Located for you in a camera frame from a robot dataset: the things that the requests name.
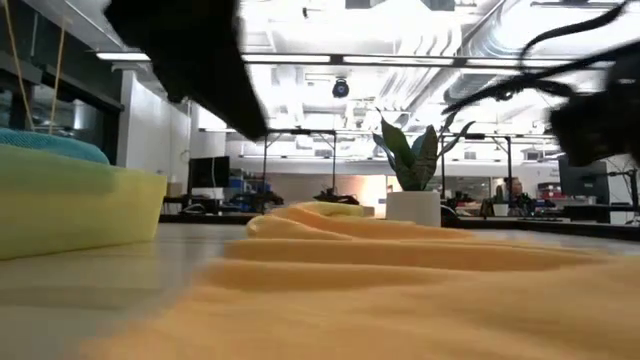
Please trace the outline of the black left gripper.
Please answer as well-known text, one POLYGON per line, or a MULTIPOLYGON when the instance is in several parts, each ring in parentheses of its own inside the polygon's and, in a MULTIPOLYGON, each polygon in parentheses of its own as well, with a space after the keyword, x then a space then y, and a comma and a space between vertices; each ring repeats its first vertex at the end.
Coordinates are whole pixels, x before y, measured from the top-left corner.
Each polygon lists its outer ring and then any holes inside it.
POLYGON ((186 97, 245 138, 268 134, 239 52, 236 0, 112 0, 104 16, 147 55, 172 102, 186 97))

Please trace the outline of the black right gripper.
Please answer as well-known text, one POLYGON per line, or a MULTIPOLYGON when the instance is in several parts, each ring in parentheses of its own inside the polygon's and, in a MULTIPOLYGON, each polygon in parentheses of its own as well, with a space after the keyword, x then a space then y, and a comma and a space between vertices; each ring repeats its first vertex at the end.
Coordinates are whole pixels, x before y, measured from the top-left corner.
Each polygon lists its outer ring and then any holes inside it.
POLYGON ((604 89, 573 95, 549 115, 551 132, 571 164, 584 166, 614 155, 639 159, 639 44, 632 42, 555 69, 583 70, 609 62, 604 89))

